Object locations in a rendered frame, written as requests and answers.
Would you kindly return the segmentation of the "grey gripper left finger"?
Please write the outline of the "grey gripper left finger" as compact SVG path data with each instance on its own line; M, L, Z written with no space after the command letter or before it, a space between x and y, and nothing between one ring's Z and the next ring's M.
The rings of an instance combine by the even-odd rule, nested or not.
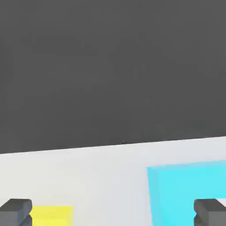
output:
M9 199L0 207L0 226L32 226L32 201Z

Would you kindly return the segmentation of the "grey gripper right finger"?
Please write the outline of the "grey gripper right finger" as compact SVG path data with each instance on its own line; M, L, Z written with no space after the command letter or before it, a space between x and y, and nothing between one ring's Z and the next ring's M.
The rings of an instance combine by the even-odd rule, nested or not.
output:
M216 199L194 200L194 226L226 226L226 207Z

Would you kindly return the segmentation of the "small yellow cube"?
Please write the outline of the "small yellow cube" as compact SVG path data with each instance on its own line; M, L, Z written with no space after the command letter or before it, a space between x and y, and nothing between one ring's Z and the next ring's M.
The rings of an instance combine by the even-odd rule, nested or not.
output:
M32 226L73 226L72 206L34 206Z

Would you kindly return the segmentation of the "large cyan box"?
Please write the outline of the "large cyan box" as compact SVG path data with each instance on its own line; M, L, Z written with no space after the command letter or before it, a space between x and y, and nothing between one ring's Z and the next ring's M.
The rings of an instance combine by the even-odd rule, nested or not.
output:
M147 168L152 226L193 226L196 199L226 199L226 160Z

